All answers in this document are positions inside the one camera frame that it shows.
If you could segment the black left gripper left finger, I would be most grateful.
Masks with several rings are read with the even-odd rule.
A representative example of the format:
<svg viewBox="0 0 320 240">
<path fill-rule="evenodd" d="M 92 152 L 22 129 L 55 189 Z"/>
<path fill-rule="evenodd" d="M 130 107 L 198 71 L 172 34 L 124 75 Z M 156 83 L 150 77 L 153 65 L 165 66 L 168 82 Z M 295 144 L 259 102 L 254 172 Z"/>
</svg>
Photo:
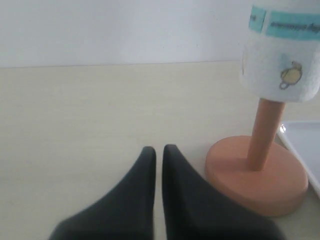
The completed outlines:
<svg viewBox="0 0 320 240">
<path fill-rule="evenodd" d="M 132 168 L 105 196 L 61 221 L 51 240 L 152 240 L 156 151 L 145 146 Z"/>
</svg>

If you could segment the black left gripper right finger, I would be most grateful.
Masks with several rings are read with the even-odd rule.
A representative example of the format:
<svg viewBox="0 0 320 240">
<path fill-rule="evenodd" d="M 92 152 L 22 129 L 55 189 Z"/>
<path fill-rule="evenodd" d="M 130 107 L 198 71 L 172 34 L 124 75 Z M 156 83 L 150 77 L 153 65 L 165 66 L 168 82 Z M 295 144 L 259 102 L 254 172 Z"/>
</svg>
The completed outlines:
<svg viewBox="0 0 320 240">
<path fill-rule="evenodd" d="M 162 158 L 162 202 L 168 240 L 284 240 L 270 219 L 217 191 L 167 144 Z"/>
</svg>

